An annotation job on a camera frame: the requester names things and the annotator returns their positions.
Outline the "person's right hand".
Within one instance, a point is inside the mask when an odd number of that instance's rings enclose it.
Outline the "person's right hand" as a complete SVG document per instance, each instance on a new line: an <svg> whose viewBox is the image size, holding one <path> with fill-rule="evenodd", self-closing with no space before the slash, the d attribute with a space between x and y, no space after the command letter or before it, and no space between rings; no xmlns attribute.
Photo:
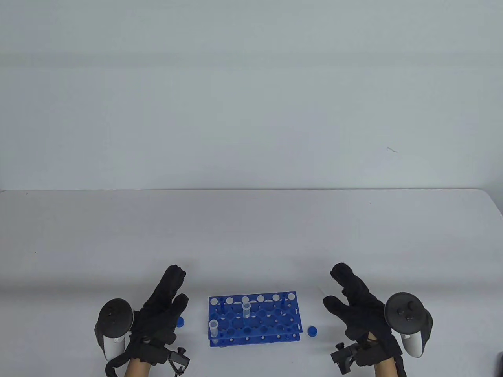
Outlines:
<svg viewBox="0 0 503 377"><path fill-rule="evenodd" d="M370 293L363 280L347 264L337 263L330 276L342 287L347 304L333 295L324 297L323 304L345 323L346 336L364 344L372 335L382 347L385 359L401 359L401 348L384 317L385 305Z"/></svg>

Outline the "person's left hand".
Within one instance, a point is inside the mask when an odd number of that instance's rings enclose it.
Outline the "person's left hand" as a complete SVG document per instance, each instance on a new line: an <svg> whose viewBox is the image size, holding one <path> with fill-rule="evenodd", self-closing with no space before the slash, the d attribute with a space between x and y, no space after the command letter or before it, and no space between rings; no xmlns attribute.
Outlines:
<svg viewBox="0 0 503 377"><path fill-rule="evenodd" d="M169 266L143 307L134 312L125 350L128 359L138 359L152 366L167 361L171 353L167 346L176 339L174 331L178 318L189 301L185 294L178 294L185 276L186 272L179 266Z"/></svg>

